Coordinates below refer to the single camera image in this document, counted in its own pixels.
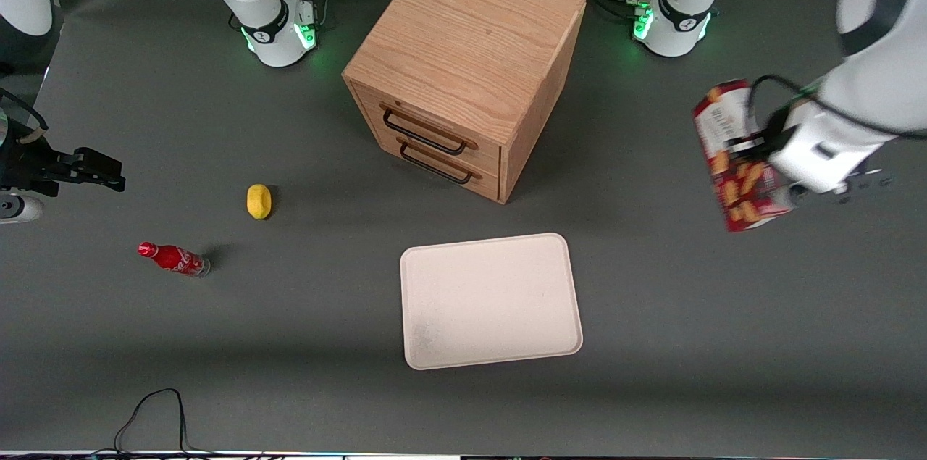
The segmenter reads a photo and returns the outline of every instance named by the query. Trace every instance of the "cabinet top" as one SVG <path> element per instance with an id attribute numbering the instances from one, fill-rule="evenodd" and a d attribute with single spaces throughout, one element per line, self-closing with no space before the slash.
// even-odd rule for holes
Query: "cabinet top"
<path id="1" fill-rule="evenodd" d="M 509 142 L 586 0 L 393 0 L 344 75 Z"/>

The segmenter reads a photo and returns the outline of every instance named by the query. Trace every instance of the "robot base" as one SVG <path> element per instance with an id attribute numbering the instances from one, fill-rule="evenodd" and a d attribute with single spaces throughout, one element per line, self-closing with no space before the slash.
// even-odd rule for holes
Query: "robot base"
<path id="1" fill-rule="evenodd" d="M 282 0 L 287 4 L 287 25 L 276 35 L 271 43 L 252 41 L 242 30 L 248 40 L 248 48 L 257 54 L 259 60 L 270 67 L 287 67 L 295 64 L 305 53 L 317 45 L 315 30 L 315 8 L 311 1 Z"/>
<path id="2" fill-rule="evenodd" d="M 681 57 L 689 53 L 695 44 L 705 37 L 709 20 L 711 20 L 711 14 L 708 14 L 701 24 L 692 20 L 691 30 L 679 32 L 673 22 L 660 10 L 659 5 L 651 4 L 645 14 L 635 22 L 632 38 L 662 57 Z"/>

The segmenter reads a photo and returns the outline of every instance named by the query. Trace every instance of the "gray tabletop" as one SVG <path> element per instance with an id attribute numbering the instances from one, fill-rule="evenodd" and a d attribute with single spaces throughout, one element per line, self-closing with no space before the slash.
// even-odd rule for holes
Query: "gray tabletop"
<path id="1" fill-rule="evenodd" d="M 219 0 L 73 2 L 36 106 L 56 149 L 122 160 L 128 187 L 63 185 L 0 231 L 0 448 L 106 447 L 172 386 L 211 449 L 927 456 L 923 146 L 877 153 L 881 198 L 729 235 L 692 126 L 716 83 L 839 63 L 836 0 L 719 0 L 681 59 L 588 12 L 507 206 L 367 130 L 340 71 L 388 1 L 332 0 L 321 48 L 283 70 Z M 267 222 L 252 183 L 275 185 Z M 582 350 L 408 367 L 403 250 L 539 232 L 569 242 Z M 162 272 L 143 240 L 215 271 Z M 126 446 L 173 448 L 176 424 L 159 398 Z"/>

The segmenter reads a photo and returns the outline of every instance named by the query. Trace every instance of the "green led light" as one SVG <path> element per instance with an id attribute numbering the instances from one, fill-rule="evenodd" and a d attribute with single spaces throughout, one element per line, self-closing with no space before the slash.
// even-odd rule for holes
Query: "green led light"
<path id="1" fill-rule="evenodd" d="M 705 17 L 705 24 L 702 25 L 702 32 L 698 33 L 699 40 L 705 37 L 706 32 L 708 32 L 708 22 L 711 21 L 711 12 L 708 13 L 708 16 Z"/>
<path id="2" fill-rule="evenodd" d="M 302 46 L 305 47 L 307 51 L 315 47 L 315 28 L 310 25 L 299 24 L 293 24 L 293 28 L 295 34 L 298 34 Z"/>
<path id="3" fill-rule="evenodd" d="M 248 50 L 254 53 L 254 45 L 251 45 L 251 38 L 248 37 L 248 34 L 245 32 L 245 28 L 241 28 L 241 34 L 245 37 L 245 41 L 248 42 Z"/>
<path id="4" fill-rule="evenodd" d="M 638 40 L 643 40 L 643 38 L 647 37 L 647 33 L 650 32 L 650 25 L 653 24 L 653 11 L 648 10 L 647 14 L 643 15 L 642 18 L 644 18 L 642 23 L 636 25 L 634 28 L 634 36 L 636 36 Z"/>

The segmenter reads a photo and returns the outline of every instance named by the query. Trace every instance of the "bottle cap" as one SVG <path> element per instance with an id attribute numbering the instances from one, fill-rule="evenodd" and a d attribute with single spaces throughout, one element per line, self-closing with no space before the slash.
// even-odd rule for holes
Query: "bottle cap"
<path id="1" fill-rule="evenodd" d="M 155 243 L 146 241 L 138 246 L 138 255 L 140 256 L 155 256 L 156 253 L 158 253 L 158 245 L 155 245 Z"/>

